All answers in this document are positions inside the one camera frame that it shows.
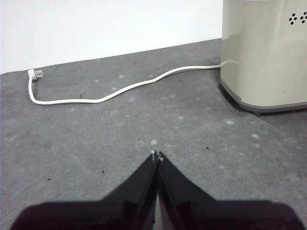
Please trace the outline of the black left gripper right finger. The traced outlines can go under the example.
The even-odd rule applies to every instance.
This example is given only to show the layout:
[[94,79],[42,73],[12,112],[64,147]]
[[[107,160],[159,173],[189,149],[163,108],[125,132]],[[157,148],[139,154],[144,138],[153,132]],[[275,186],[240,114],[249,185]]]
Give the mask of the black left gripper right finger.
[[294,210],[269,200],[217,200],[190,181],[162,152],[159,200],[163,227],[172,230],[303,230]]

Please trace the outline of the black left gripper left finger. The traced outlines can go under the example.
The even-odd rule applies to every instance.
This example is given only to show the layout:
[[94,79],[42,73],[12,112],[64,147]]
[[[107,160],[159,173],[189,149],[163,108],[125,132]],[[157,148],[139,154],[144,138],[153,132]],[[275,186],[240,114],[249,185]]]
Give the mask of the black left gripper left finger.
[[100,200],[45,202],[25,208],[13,230],[151,230],[156,205],[157,152]]

